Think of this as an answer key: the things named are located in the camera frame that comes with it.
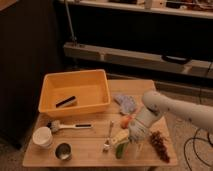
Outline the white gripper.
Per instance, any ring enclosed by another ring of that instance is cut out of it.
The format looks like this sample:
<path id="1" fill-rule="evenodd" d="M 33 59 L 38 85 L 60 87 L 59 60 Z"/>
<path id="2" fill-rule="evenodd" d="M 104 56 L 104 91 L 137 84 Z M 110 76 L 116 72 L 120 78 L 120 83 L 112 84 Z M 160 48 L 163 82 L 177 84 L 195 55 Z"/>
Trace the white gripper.
<path id="1" fill-rule="evenodd" d="M 143 140 L 149 136 L 150 128 L 162 117 L 159 111 L 151 111 L 143 107 L 140 112 L 130 121 L 128 129 L 118 132 L 112 139 L 111 144 L 117 145 L 123 140 L 135 141 L 134 156 L 139 157 L 143 148 Z"/>

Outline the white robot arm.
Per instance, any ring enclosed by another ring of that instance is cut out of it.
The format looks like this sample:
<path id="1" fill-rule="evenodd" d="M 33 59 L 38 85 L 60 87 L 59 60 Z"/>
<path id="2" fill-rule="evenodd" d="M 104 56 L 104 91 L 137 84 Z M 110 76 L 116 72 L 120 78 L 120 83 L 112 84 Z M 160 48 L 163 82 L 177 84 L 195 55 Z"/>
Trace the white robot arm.
<path id="1" fill-rule="evenodd" d="M 157 91 L 146 91 L 142 96 L 143 107 L 129 121 L 127 128 L 117 133 L 112 139 L 112 146 L 122 152 L 127 143 L 141 142 L 151 133 L 150 128 L 167 112 L 189 123 L 213 133 L 213 107 L 180 101 L 165 96 Z"/>

